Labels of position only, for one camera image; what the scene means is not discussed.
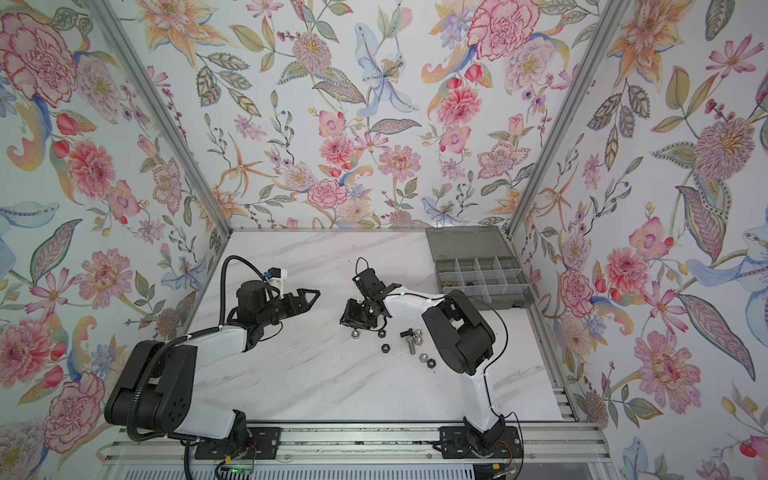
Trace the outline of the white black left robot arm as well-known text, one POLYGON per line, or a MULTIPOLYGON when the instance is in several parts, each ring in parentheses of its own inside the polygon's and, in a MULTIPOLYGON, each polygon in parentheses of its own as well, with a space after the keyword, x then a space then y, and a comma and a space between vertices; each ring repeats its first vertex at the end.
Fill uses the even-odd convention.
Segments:
POLYGON ((106 403, 105 421, 124 427, 135 442, 168 437, 246 449, 251 434, 245 414, 198 398, 195 374, 253 349, 267 326, 310 311, 320 295, 304 288, 282 293, 263 280, 248 281, 237 290, 237 305, 221 311, 219 325, 165 342, 140 342, 106 403))

